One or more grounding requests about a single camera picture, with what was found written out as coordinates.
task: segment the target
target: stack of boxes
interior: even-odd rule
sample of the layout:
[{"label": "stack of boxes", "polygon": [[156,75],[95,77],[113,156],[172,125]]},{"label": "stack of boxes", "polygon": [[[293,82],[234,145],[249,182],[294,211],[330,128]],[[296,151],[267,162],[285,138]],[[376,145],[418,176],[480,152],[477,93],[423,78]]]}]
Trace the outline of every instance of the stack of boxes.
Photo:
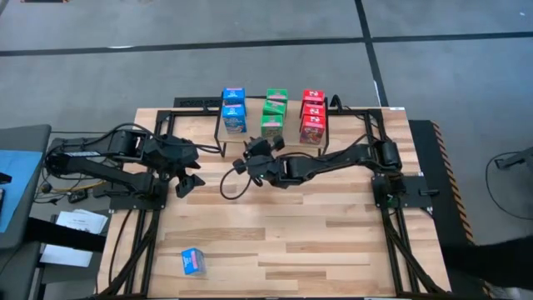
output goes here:
[{"label": "stack of boxes", "polygon": [[324,91],[303,91],[300,118],[300,143],[320,144],[326,130]]},{"label": "stack of boxes", "polygon": [[243,87],[226,87],[222,91],[222,119],[227,133],[247,131],[246,94]]},{"label": "stack of boxes", "polygon": [[261,116],[261,135],[264,138],[273,138],[283,134],[288,99],[286,89],[269,88],[266,90],[266,100]]},{"label": "stack of boxes", "polygon": [[[261,116],[261,135],[273,138],[283,134],[288,105],[286,89],[269,88]],[[326,106],[324,91],[303,91],[300,108],[300,143],[318,145],[326,131]],[[222,92],[222,118],[228,133],[247,131],[246,94],[243,87],[226,87]]]}]

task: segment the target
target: small cardboard box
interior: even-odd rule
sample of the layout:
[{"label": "small cardboard box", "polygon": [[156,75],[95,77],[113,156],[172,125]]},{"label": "small cardboard box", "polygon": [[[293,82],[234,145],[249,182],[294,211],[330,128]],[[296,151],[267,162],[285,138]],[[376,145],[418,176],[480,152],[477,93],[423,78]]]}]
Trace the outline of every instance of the small cardboard box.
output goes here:
[{"label": "small cardboard box", "polygon": [[307,89],[303,90],[302,103],[324,105],[324,91]]},{"label": "small cardboard box", "polygon": [[202,275],[206,271],[203,252],[196,248],[182,251],[182,261],[185,275]]},{"label": "small cardboard box", "polygon": [[301,112],[301,116],[318,116],[318,117],[326,117],[326,108],[323,105],[315,105],[315,104],[309,104],[305,103],[303,105],[303,110]]},{"label": "small cardboard box", "polygon": [[247,118],[242,104],[222,106],[222,119],[226,125],[227,133],[245,133],[247,131]]},{"label": "small cardboard box", "polygon": [[285,103],[289,100],[289,93],[282,88],[269,88],[266,90],[266,99]]},{"label": "small cardboard box", "polygon": [[272,115],[261,117],[261,135],[264,138],[273,138],[283,135],[283,116]]},{"label": "small cardboard box", "polygon": [[326,119],[319,116],[305,115],[301,120],[300,143],[320,144],[326,130]]},{"label": "small cardboard box", "polygon": [[282,115],[286,116],[286,104],[283,102],[265,100],[263,116]]},{"label": "small cardboard box", "polygon": [[244,107],[244,113],[247,112],[246,93],[244,87],[225,87],[222,91],[223,105],[241,104]]}]

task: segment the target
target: box on table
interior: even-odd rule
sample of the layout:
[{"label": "box on table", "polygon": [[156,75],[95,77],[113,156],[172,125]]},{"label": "box on table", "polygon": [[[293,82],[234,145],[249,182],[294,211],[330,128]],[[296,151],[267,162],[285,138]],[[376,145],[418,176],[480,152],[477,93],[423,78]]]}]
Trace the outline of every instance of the box on table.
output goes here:
[{"label": "box on table", "polygon": [[320,144],[326,130],[326,118],[319,116],[303,116],[300,126],[300,143]]},{"label": "box on table", "polygon": [[301,98],[300,118],[302,116],[304,104],[322,105],[324,106],[324,91],[321,90],[303,90]]},{"label": "box on table", "polygon": [[286,104],[283,102],[265,100],[265,105],[263,105],[263,115],[272,116],[272,115],[282,115],[286,116]]},{"label": "box on table", "polygon": [[222,91],[222,100],[224,105],[241,104],[244,107],[244,113],[247,113],[245,103],[246,93],[244,87],[225,87]]},{"label": "box on table", "polygon": [[261,135],[264,138],[273,138],[283,135],[283,116],[271,115],[261,117]]},{"label": "box on table", "polygon": [[247,117],[242,104],[223,105],[222,119],[227,133],[245,133],[247,131]]},{"label": "box on table", "polygon": [[182,251],[182,261],[185,275],[201,275],[206,271],[203,252],[196,248]]},{"label": "box on table", "polygon": [[289,93],[282,88],[269,88],[266,90],[266,99],[285,103],[289,100]]}]

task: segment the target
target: wooden table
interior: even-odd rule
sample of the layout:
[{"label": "wooden table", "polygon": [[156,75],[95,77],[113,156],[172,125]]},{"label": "wooden table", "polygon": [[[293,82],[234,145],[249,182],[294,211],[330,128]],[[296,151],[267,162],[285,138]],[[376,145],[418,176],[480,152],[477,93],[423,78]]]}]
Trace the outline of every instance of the wooden table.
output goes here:
[{"label": "wooden table", "polygon": [[[406,112],[383,108],[387,135],[398,143],[405,174],[420,171]],[[137,110],[135,123],[154,128],[157,109]],[[215,117],[178,117],[174,134],[195,143],[215,144]],[[365,132],[353,116],[331,116],[328,152],[341,150]],[[349,167],[318,175],[287,190],[250,186],[236,201],[218,192],[222,175],[242,155],[243,146],[227,145],[225,158],[201,153],[200,170],[206,181],[186,198],[169,191],[162,211],[148,297],[361,297],[392,296],[394,286],[381,215],[374,206],[371,171]],[[315,155],[316,149],[310,149]],[[127,166],[140,172],[138,165]],[[231,175],[224,190],[238,193],[246,174]],[[420,209],[404,210],[412,252],[435,282],[446,290],[446,275],[435,224]],[[112,250],[126,212],[113,215],[98,274],[107,286]],[[113,265],[116,276],[128,259],[137,221],[129,218]],[[185,276],[180,252],[197,247],[207,256],[207,275]],[[398,253],[405,290],[406,266]],[[141,285],[142,257],[137,265],[134,292]]]}]

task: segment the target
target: paper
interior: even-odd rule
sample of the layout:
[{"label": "paper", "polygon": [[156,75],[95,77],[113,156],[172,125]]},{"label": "paper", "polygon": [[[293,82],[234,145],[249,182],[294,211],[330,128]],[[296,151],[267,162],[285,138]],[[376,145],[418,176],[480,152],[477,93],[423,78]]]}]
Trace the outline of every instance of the paper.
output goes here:
[{"label": "paper", "polygon": [[12,177],[10,183],[0,185],[4,190],[0,233],[6,232],[41,156],[42,152],[0,150],[0,172]]},{"label": "paper", "polygon": [[[60,212],[57,225],[99,234],[106,225],[107,217],[94,212],[77,209],[74,212]],[[75,267],[88,267],[92,252],[69,247],[47,245],[41,256],[41,263],[56,263]]]}]

